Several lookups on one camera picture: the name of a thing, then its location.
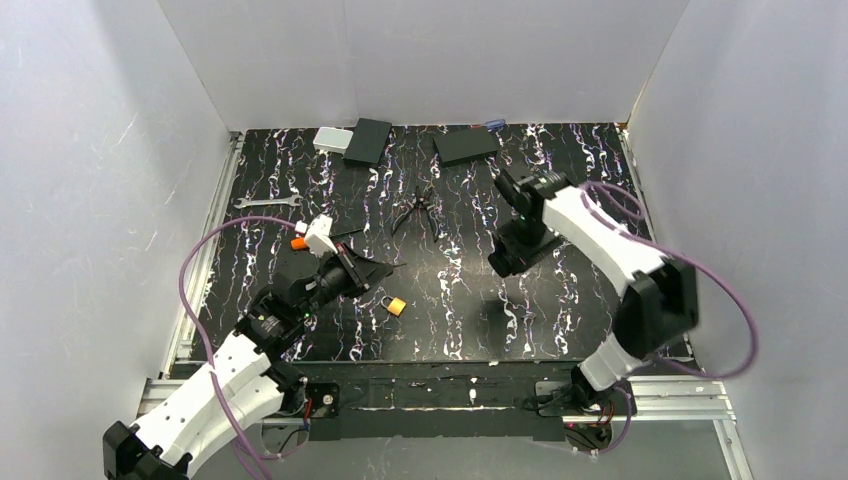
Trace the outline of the brass padlock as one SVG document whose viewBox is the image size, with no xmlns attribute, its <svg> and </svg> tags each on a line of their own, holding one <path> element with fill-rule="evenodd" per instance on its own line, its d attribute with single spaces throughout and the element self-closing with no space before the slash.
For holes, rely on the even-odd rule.
<svg viewBox="0 0 848 480">
<path fill-rule="evenodd" d="M 407 303 L 397 297 L 384 296 L 380 300 L 380 306 L 384 308 L 390 315 L 400 317 L 407 307 Z"/>
</svg>

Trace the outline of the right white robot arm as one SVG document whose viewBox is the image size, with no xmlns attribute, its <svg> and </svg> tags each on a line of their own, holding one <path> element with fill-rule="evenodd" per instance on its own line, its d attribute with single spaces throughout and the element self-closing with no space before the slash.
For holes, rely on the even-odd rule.
<svg viewBox="0 0 848 480">
<path fill-rule="evenodd" d="M 488 261 L 502 278 L 526 272 L 569 242 L 607 277 L 620 302 L 607 337 L 572 368 L 570 379 L 527 400 L 539 413 L 607 406 L 618 384 L 699 322 L 693 266 L 630 239 L 628 230 L 558 172 L 494 179 L 515 211 L 492 235 Z"/>
</svg>

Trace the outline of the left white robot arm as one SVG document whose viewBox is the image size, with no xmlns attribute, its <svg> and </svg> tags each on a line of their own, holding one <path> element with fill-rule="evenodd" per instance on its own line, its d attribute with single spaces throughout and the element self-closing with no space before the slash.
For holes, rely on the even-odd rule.
<svg viewBox="0 0 848 480">
<path fill-rule="evenodd" d="M 297 262 L 277 272 L 190 378 L 132 423 L 105 431 L 105 477 L 189 479 L 250 426 L 278 412 L 302 412 L 308 378 L 285 353 L 323 307 L 368 293 L 394 270 L 341 244 L 315 271 Z"/>
</svg>

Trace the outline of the silver open-end wrench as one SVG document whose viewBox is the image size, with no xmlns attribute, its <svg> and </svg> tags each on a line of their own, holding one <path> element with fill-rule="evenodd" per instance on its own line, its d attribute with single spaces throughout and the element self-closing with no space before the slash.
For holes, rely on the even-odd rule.
<svg viewBox="0 0 848 480">
<path fill-rule="evenodd" d="M 274 199 L 248 199 L 248 198 L 238 198 L 233 207 L 236 209 L 245 209 L 252 207 L 264 207 L 264 206 L 273 206 L 273 205 L 283 205 L 290 207 L 298 207 L 301 205 L 301 200 L 303 197 L 301 195 L 295 194 L 284 198 L 274 198 Z"/>
</svg>

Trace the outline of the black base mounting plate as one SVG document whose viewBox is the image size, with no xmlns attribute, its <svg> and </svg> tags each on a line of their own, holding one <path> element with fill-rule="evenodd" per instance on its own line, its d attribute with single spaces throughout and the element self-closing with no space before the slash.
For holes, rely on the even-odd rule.
<svg viewBox="0 0 848 480">
<path fill-rule="evenodd" d="M 629 384 L 581 409 L 555 395 L 567 361 L 298 362 L 313 399 L 313 441 L 383 437 L 530 437 L 570 423 L 611 427 L 637 411 Z"/>
</svg>

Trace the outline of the black box right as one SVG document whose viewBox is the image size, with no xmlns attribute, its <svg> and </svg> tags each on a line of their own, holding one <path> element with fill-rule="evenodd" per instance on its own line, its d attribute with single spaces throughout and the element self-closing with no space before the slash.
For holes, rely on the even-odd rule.
<svg viewBox="0 0 848 480">
<path fill-rule="evenodd" d="M 495 156 L 499 143 L 485 128 L 468 128 L 437 135 L 433 139 L 442 167 L 462 165 Z"/>
</svg>

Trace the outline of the black box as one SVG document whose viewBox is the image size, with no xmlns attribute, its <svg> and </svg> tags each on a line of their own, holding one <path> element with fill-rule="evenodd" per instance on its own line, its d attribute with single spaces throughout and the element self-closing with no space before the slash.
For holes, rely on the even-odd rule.
<svg viewBox="0 0 848 480">
<path fill-rule="evenodd" d="M 387 121 L 359 118 L 343 161 L 360 166 L 380 163 L 389 141 L 392 124 Z"/>
<path fill-rule="evenodd" d="M 437 135 L 433 139 L 442 167 L 462 165 L 495 156 L 499 143 L 485 128 L 468 128 Z"/>
</svg>

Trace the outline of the blue transparent small item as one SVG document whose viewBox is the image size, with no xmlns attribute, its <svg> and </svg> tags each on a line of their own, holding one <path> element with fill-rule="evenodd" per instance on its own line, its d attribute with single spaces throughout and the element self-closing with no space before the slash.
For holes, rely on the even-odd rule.
<svg viewBox="0 0 848 480">
<path fill-rule="evenodd" d="M 485 128 L 488 131 L 500 129 L 506 125 L 504 119 L 489 120 L 480 124 L 473 125 L 473 128 Z"/>
</svg>

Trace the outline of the white rectangular box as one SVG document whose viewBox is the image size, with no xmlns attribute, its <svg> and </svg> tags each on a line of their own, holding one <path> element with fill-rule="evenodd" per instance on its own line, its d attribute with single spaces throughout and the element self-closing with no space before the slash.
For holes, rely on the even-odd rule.
<svg viewBox="0 0 848 480">
<path fill-rule="evenodd" d="M 322 126 L 315 134 L 313 146 L 318 151 L 344 154 L 353 135 L 351 130 Z"/>
</svg>

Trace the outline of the black box left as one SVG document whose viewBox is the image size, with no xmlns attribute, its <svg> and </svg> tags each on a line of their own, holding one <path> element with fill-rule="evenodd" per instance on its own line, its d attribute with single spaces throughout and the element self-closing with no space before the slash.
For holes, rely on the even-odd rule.
<svg viewBox="0 0 848 480">
<path fill-rule="evenodd" d="M 343 161 L 360 166 L 380 163 L 389 141 L 392 124 L 387 121 L 359 118 Z"/>
</svg>

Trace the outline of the black handled pliers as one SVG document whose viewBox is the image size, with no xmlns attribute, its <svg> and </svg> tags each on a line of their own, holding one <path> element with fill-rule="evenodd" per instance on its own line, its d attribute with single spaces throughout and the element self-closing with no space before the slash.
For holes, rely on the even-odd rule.
<svg viewBox="0 0 848 480">
<path fill-rule="evenodd" d="M 433 242 L 437 242 L 441 235 L 441 228 L 436 216 L 436 205 L 432 202 L 434 188 L 432 186 L 422 190 L 416 186 L 413 195 L 403 203 L 400 213 L 395 218 L 391 227 L 391 235 L 394 236 L 401 225 L 413 212 L 423 213 L 432 234 Z"/>
</svg>

